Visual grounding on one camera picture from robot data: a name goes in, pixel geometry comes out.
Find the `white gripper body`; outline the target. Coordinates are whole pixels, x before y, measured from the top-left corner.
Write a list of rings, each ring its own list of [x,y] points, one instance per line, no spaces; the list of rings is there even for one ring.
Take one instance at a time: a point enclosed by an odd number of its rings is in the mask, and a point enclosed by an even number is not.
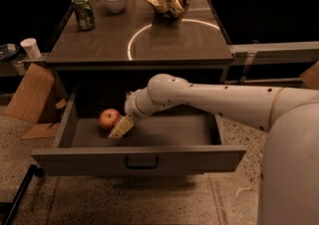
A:
[[[153,113],[161,112],[164,105],[156,104],[147,89],[138,89],[134,92],[127,92],[125,101],[125,114],[133,122],[141,121]]]

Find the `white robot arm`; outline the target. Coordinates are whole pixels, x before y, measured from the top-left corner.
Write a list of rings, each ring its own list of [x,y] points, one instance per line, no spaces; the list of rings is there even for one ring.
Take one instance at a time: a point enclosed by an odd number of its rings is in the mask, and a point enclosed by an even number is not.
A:
[[[307,89],[192,84],[167,74],[129,93],[119,138],[152,113],[188,105],[268,133],[257,225],[319,225],[319,92]]]

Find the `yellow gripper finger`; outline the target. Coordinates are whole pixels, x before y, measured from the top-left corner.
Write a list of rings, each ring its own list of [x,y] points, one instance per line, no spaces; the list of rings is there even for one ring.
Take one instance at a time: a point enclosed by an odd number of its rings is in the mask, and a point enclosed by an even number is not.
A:
[[[134,126],[134,121],[127,115],[121,116],[111,130],[108,138],[121,138]]]

